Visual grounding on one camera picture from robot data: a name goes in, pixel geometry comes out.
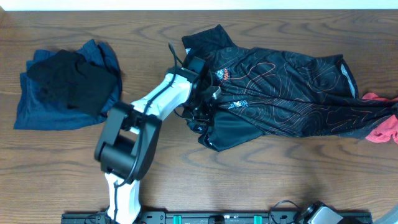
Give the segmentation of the black orange patterned jersey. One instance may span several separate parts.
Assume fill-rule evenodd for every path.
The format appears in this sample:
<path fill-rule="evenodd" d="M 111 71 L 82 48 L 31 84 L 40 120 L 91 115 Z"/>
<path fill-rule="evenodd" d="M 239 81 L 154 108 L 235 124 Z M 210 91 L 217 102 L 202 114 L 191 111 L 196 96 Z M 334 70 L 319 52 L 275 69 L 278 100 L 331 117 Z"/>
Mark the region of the black orange patterned jersey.
<path fill-rule="evenodd" d="M 182 38 L 185 63 L 205 62 L 204 84 L 220 90 L 202 117 L 187 113 L 199 143 L 223 151 L 260 136 L 363 139 L 390 118 L 396 101 L 358 95 L 342 55 L 238 47 L 222 26 Z"/>

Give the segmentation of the red t-shirt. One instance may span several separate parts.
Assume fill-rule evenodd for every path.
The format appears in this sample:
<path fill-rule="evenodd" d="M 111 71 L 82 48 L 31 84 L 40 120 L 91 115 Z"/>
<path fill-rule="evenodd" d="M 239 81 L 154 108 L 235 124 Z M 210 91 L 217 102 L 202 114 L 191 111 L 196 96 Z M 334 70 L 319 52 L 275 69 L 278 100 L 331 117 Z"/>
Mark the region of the red t-shirt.
<path fill-rule="evenodd" d="M 393 101 L 397 102 L 397 98 L 389 100 L 381 98 L 375 93 L 367 93 L 363 96 L 364 100 L 377 100 L 377 101 Z M 388 142 L 391 139 L 397 143 L 397 116 L 392 115 L 383 121 L 378 127 L 374 128 L 366 137 L 368 141 L 375 143 Z"/>

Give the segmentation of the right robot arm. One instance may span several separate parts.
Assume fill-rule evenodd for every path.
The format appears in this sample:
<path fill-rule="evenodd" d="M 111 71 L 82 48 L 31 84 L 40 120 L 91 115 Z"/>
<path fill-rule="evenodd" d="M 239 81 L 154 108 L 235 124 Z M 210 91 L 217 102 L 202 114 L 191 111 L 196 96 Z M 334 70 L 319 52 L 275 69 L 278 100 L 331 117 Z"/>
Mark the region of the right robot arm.
<path fill-rule="evenodd" d="M 397 224 L 397 205 L 376 221 L 365 211 L 338 212 L 317 201 L 296 215 L 294 224 Z"/>

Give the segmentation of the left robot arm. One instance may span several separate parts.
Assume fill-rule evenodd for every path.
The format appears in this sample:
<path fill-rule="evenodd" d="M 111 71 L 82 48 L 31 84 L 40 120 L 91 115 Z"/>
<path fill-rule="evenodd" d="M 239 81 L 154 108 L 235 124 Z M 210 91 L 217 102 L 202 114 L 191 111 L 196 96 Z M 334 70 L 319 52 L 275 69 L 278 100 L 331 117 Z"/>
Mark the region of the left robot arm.
<path fill-rule="evenodd" d="M 163 120 L 181 106 L 188 123 L 210 122 L 202 109 L 216 90 L 205 75 L 205 61 L 193 57 L 188 64 L 169 68 L 164 80 L 140 100 L 120 101 L 110 109 L 94 153 L 109 185 L 110 223 L 134 223 L 139 216 L 139 185 L 154 159 Z"/>

